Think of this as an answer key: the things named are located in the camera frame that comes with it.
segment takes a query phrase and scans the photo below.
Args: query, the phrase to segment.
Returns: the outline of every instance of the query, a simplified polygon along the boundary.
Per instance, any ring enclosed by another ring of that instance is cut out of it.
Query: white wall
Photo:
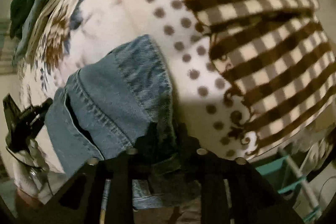
[[[18,103],[19,100],[19,79],[17,75],[2,75],[0,76],[0,154],[8,174],[13,177],[13,169],[10,164],[11,155],[6,151],[5,137],[8,133],[5,115],[2,107],[2,99],[10,93],[13,100]]]
[[[9,8],[12,0],[0,0],[0,18],[10,18]],[[10,93],[14,101],[19,100],[19,80],[16,75],[0,75],[0,101]],[[3,113],[2,103],[0,104],[0,154],[8,174],[13,176],[13,169],[10,164],[11,156],[6,151],[5,136],[7,135],[7,125]]]

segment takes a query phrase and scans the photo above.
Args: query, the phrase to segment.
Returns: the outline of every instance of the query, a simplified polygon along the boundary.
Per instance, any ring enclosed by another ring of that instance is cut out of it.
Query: gingham fabric
[[[209,27],[209,56],[251,117],[231,136],[257,133],[254,153],[312,122],[336,92],[335,57],[314,15],[317,0],[185,0]]]

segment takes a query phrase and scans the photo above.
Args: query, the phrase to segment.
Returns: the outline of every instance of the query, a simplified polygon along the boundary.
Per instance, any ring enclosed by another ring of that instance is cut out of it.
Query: floor
[[[0,196],[11,213],[17,217],[15,208],[15,191],[16,185],[13,180],[0,181]]]
[[[319,2],[320,10],[317,12],[318,17],[331,40],[336,42],[336,28],[334,27],[336,23],[336,0],[319,0]],[[0,18],[9,18],[10,3],[11,0],[0,0]],[[16,75],[0,76],[0,98],[5,97],[8,93],[12,95],[16,102],[18,101],[19,82]],[[13,171],[10,164],[11,157],[5,150],[5,142],[3,141],[6,134],[7,127],[4,114],[2,111],[0,111],[0,154],[3,158],[9,175],[13,176]],[[321,191],[322,185],[331,176],[336,176],[336,168],[332,163],[330,163],[330,165],[328,165],[325,170],[311,182],[311,185],[317,196]],[[324,208],[330,202],[335,192],[336,180],[330,179],[327,181],[322,190],[320,199],[322,208]],[[302,201],[299,202],[297,209],[299,214],[305,214],[308,206],[305,203],[304,198],[302,198]]]

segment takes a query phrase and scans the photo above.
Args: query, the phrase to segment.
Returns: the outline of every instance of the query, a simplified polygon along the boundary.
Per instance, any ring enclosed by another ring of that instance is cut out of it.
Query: denim pocket
[[[92,156],[97,157],[97,153],[99,154],[99,159],[105,160],[102,152],[99,148],[95,145],[92,140],[90,133],[79,126],[78,119],[73,112],[73,109],[70,104],[70,97],[67,93],[64,96],[64,103],[63,103],[65,113],[67,114],[68,118],[68,130],[72,133],[72,135],[78,139],[86,148],[87,151],[92,153]]]

